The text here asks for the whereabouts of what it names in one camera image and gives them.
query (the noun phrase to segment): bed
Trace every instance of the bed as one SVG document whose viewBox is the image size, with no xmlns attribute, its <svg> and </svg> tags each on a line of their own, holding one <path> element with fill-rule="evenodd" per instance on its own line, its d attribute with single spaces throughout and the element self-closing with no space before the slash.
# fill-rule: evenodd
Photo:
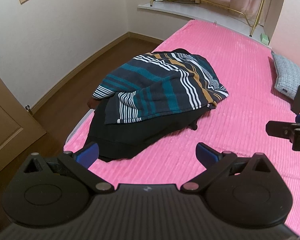
<svg viewBox="0 0 300 240">
<path fill-rule="evenodd" d="M 270 137 L 265 131 L 269 120 L 295 119 L 290 101 L 274 89 L 271 50 L 222 26 L 198 20 L 189 21 L 155 51 L 178 48 L 205 57 L 229 97 L 199 119 L 196 131 L 186 128 L 172 133 L 131 160 L 96 160 L 89 170 L 115 187 L 119 183 L 173 183 L 180 187 L 205 170 L 195 157 L 198 142 L 243 157 L 264 152 L 292 192 L 293 207 L 286 225 L 300 235 L 300 152 L 293 152 L 288 140 Z M 82 148 L 93 114 L 88 112 L 76 126 L 64 150 Z"/>
</svg>

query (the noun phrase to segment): clothing pile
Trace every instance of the clothing pile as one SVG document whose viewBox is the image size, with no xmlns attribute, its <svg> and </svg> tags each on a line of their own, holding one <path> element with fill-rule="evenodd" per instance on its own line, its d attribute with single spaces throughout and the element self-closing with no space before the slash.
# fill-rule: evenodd
<svg viewBox="0 0 300 240">
<path fill-rule="evenodd" d="M 99 158 L 133 158 L 165 135 L 197 120 L 228 96 L 209 62 L 184 49 L 146 53 L 108 74 L 93 93 L 101 99 L 85 144 Z"/>
</svg>

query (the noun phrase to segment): white window sill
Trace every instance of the white window sill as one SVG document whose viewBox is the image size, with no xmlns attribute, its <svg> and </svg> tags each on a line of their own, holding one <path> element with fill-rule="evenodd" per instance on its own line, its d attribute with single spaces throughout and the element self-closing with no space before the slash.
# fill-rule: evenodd
<svg viewBox="0 0 300 240">
<path fill-rule="evenodd" d="M 169 1 L 154 1 L 152 7 L 150 6 L 150 3 L 147 3 L 144 5 L 139 5 L 138 8 L 166 12 L 188 17 L 191 19 L 205 20 L 213 23 L 216 21 L 217 24 L 222 25 L 233 31 L 242 33 L 248 37 L 251 30 L 250 26 L 238 19 L 193 4 L 184 4 Z M 265 33 L 263 27 L 261 25 L 257 25 L 252 35 L 252 39 L 261 43 L 261 33 Z"/>
</svg>

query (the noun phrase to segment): gold metal frame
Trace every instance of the gold metal frame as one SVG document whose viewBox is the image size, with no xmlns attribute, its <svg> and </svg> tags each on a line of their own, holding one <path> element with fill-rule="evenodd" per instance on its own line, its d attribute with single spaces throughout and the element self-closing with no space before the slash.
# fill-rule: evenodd
<svg viewBox="0 0 300 240">
<path fill-rule="evenodd" d="M 152 7 L 152 5 L 153 5 L 153 1 L 154 1 L 154 0 L 151 0 L 151 2 L 150 2 L 150 6 L 151 6 L 151 7 Z M 200 1 L 203 1 L 203 2 L 208 3 L 208 4 L 212 4 L 212 5 L 215 5 L 215 6 L 217 6 L 217 7 L 220 7 L 220 8 L 226 9 L 226 10 L 230 10 L 230 11 L 233 11 L 233 12 L 236 12 L 236 13 L 239 13 L 240 15 L 242 15 L 242 16 L 245 18 L 247 24 L 248 24 L 250 27 L 252 27 L 251 32 L 250 32 L 250 35 L 249 35 L 250 37 L 252 37 L 252 34 L 253 34 L 255 28 L 256 28 L 257 25 L 258 25 L 258 22 L 259 22 L 260 16 L 261 16 L 261 12 L 262 12 L 262 8 L 263 8 L 263 5 L 264 5 L 264 3 L 265 3 L 265 0 L 261 0 L 261 3 L 260 3 L 260 6 L 259 6 L 259 10 L 258 10 L 258 13 L 257 13 L 256 20 L 254 21 L 254 24 L 251 25 L 251 24 L 249 23 L 249 21 L 248 21 L 247 16 L 246 16 L 243 12 L 237 11 L 237 10 L 235 10 L 235 9 L 232 9 L 232 8 L 230 8 L 230 7 L 227 7 L 227 6 L 224 6 L 224 5 L 215 3 L 215 2 L 211 2 L 211 1 L 207 1 L 207 0 L 200 0 Z"/>
</svg>

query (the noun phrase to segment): black ribbed surface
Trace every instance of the black ribbed surface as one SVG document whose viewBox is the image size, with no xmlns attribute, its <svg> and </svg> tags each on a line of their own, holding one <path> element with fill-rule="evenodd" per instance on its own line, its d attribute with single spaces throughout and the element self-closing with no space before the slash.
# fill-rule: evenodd
<svg viewBox="0 0 300 240">
<path fill-rule="evenodd" d="M 185 195 L 175 185 L 123 184 L 115 193 L 96 196 L 67 224 L 46 229 L 12 224 L 0 240 L 283 240 L 292 235 L 284 225 L 261 230 L 228 225 L 210 214 L 200 197 Z"/>
</svg>

